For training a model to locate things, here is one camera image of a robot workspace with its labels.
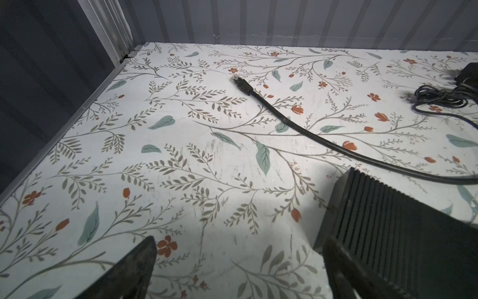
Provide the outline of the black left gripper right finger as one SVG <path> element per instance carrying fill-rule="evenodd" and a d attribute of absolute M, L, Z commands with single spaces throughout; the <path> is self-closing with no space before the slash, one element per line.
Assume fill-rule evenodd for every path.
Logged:
<path fill-rule="evenodd" d="M 374 273 L 334 237 L 325 241 L 322 257 L 335 299 L 413 298 L 400 287 Z"/>

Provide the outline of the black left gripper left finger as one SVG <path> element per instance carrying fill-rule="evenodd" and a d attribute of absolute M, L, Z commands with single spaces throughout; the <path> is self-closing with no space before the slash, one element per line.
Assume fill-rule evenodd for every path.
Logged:
<path fill-rule="evenodd" d="M 154 237 L 148 236 L 77 298 L 144 299 L 156 256 Z"/>

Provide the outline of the black ribbed network switch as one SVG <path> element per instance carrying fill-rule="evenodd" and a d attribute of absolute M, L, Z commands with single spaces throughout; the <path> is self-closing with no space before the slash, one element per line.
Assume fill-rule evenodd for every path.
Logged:
<path fill-rule="evenodd" d="M 330 237 L 413 299 L 478 296 L 478 230 L 356 169 L 335 183 L 314 250 Z"/>

